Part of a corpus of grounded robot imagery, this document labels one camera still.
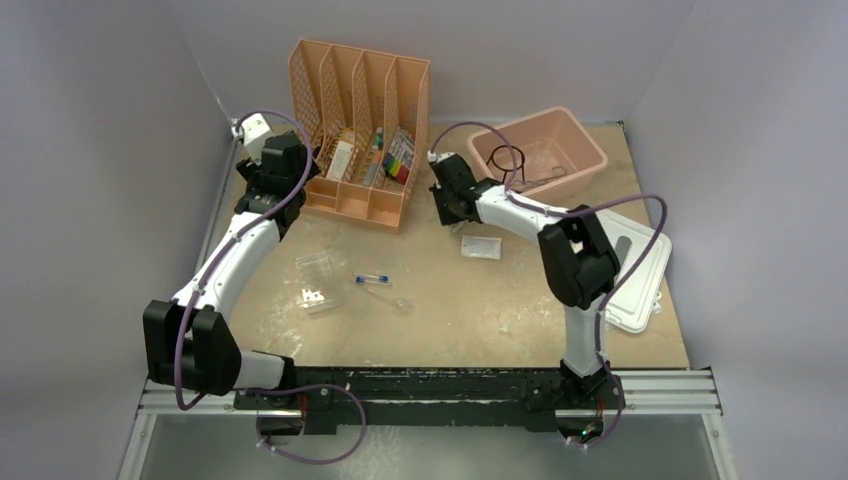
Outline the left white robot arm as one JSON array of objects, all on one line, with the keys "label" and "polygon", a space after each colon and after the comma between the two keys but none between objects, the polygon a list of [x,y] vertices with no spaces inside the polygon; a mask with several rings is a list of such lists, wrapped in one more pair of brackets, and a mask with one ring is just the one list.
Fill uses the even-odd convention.
[{"label": "left white robot arm", "polygon": [[241,349],[228,326],[250,279],[299,218],[306,185],[320,172],[305,127],[278,113],[292,128],[276,133],[268,121],[273,114],[257,110],[234,123],[233,144],[248,153],[236,165],[246,188],[227,230],[184,287],[143,312],[148,378],[174,387],[183,410],[192,406],[185,390],[200,396],[259,390],[275,409],[297,399],[293,359]]}]

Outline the white clay triangle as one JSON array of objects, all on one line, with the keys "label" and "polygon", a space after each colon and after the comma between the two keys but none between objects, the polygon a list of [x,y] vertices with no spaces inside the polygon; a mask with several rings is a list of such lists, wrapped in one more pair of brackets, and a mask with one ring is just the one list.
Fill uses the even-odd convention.
[{"label": "white clay triangle", "polygon": [[462,229],[467,225],[466,221],[457,222],[447,226],[447,231],[450,236],[459,235]]}]

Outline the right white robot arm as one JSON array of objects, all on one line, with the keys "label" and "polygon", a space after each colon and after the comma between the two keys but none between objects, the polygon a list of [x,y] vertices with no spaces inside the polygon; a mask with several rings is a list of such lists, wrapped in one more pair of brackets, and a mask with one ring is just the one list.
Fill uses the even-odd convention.
[{"label": "right white robot arm", "polygon": [[456,153],[429,152],[427,161],[436,178],[429,191],[442,225],[494,226],[538,247],[548,288],[564,308],[561,392],[573,406],[588,405],[608,378],[603,302],[621,268],[597,215],[585,205],[563,210],[516,194],[498,181],[477,181]]}]

